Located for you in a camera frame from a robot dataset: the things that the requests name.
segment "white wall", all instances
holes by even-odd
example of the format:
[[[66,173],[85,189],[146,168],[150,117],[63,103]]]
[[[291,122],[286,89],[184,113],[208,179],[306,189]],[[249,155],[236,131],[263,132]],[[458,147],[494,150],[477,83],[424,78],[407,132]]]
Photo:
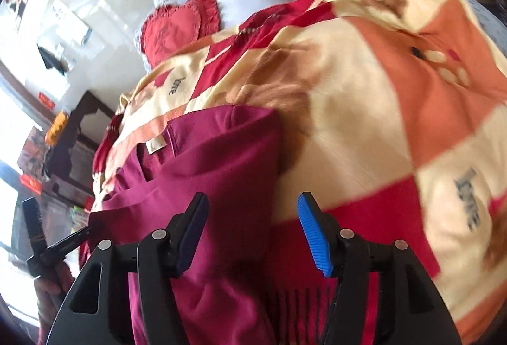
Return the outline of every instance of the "white wall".
[[[29,0],[19,34],[4,35],[0,24],[0,58],[34,95],[45,90],[57,110],[73,109],[87,89],[115,109],[120,94],[133,89],[145,74],[133,35],[153,9],[153,0],[62,0],[93,29],[87,45],[63,43],[64,55],[75,62],[66,78],[45,69],[35,45],[37,37],[53,46],[61,42],[51,24],[41,20],[52,1]],[[83,132],[100,141],[105,122],[97,119],[87,125]]]

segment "human hand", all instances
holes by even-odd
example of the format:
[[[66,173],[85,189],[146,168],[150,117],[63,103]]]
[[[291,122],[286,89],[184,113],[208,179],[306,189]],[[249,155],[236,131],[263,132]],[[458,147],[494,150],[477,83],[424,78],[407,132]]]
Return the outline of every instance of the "human hand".
[[[67,293],[74,282],[70,269],[65,262],[57,264],[55,269],[63,291]],[[58,309],[51,300],[51,296],[58,296],[62,290],[54,282],[42,277],[34,280],[34,286],[35,293],[37,294],[37,306],[39,308],[39,322],[41,324],[39,332],[39,344],[41,345],[46,343],[47,335],[58,313]]]

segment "heart-shaped pillow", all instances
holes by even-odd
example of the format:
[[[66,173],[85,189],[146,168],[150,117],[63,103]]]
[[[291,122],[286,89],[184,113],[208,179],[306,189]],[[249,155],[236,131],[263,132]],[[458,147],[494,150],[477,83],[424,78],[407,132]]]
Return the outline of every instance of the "heart-shaped pillow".
[[[141,52],[152,68],[198,38],[219,29],[216,0],[190,0],[182,6],[162,6],[141,28]]]

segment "red cloth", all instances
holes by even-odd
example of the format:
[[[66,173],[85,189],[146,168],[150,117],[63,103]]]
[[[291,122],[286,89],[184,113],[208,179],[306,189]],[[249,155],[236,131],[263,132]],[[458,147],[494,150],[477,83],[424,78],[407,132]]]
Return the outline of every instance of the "red cloth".
[[[104,172],[106,167],[107,155],[111,150],[118,136],[120,136],[120,125],[123,120],[123,113],[112,117],[109,126],[107,127],[106,133],[102,142],[98,146],[98,149],[93,155],[92,173],[100,174]]]
[[[225,105],[188,113],[168,122],[167,145],[150,155],[154,178],[139,162],[140,144],[129,156],[116,193],[90,215],[102,226],[82,259],[102,239],[139,241],[167,226],[196,191],[210,213],[192,266],[172,281],[183,325],[192,345],[274,343],[265,308],[255,293],[254,275],[268,248],[281,125],[275,111]],[[146,165],[149,156],[143,156]],[[130,306],[137,345],[145,345],[136,286],[130,278]]]

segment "patterned quilt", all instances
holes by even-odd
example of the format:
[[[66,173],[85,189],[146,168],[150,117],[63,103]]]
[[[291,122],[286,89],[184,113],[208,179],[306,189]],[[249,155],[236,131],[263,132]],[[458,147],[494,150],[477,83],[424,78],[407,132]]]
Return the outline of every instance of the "patterned quilt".
[[[223,104],[275,108],[285,136],[274,229],[311,191],[324,209],[374,218],[376,234],[397,230],[431,257],[421,261],[470,343],[507,297],[505,75],[466,0],[274,6],[189,45],[121,97],[95,209],[129,152],[168,120]]]

